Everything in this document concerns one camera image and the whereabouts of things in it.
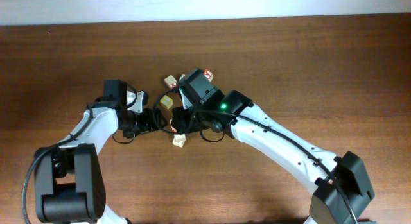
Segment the block with red X side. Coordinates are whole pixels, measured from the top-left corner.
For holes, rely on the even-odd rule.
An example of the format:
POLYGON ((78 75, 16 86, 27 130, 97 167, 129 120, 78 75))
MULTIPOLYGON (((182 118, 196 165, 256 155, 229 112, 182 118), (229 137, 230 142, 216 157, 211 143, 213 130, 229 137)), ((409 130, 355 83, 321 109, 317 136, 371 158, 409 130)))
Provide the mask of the block with red X side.
POLYGON ((177 80, 173 75, 169 75, 164 79, 165 84, 168 86, 169 89, 173 89, 177 86, 177 80))

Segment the yellow letter block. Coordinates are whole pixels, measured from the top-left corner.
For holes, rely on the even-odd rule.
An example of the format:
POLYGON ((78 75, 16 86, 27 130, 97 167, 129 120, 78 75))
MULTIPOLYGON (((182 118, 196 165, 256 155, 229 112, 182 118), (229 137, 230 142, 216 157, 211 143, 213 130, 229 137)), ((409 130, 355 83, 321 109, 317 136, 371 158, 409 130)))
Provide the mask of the yellow letter block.
POLYGON ((173 100, 169 96, 164 95, 160 100, 160 104, 165 109, 169 110, 173 106, 173 100))

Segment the red letter A block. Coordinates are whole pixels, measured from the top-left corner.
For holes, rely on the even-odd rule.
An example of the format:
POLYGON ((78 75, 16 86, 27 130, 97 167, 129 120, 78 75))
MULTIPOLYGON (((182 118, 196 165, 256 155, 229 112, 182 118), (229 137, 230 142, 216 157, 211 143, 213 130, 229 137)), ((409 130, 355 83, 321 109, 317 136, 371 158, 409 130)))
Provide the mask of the red letter A block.
POLYGON ((203 75, 207 78, 209 82, 211 82, 214 78, 214 73, 208 69, 203 72, 203 75))

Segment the blue letter D block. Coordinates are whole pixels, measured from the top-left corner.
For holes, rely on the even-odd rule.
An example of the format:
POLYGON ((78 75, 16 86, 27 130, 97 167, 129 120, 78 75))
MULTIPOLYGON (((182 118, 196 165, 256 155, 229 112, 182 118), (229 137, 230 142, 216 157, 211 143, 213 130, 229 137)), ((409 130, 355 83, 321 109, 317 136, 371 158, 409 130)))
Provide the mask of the blue letter D block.
POLYGON ((173 136, 172 143, 174 146, 178 146, 179 148, 182 148, 185 142, 186 142, 186 136, 184 134, 175 134, 173 136))

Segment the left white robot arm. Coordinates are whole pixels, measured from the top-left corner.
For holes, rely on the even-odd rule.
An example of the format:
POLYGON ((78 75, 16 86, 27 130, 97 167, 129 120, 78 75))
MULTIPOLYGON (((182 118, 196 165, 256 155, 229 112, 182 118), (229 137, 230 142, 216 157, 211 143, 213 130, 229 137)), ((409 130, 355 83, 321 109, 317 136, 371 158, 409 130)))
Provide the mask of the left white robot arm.
POLYGON ((103 95, 87 104, 80 122, 50 147, 39 148, 28 171, 42 223, 129 223, 106 202, 98 155, 117 131, 131 143, 157 130, 148 94, 122 80, 107 80, 103 95))

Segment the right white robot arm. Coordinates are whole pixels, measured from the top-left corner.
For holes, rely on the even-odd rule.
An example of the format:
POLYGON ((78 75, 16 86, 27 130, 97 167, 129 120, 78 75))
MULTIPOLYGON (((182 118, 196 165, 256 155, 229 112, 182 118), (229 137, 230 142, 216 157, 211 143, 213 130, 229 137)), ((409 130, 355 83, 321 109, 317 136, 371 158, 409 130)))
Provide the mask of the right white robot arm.
POLYGON ((200 69, 182 77, 174 90, 182 99, 182 106, 173 109, 174 129, 222 133, 266 155, 312 195, 307 223, 358 223, 374 199, 364 161, 355 153, 340 157, 305 141, 244 94, 224 94, 200 69))

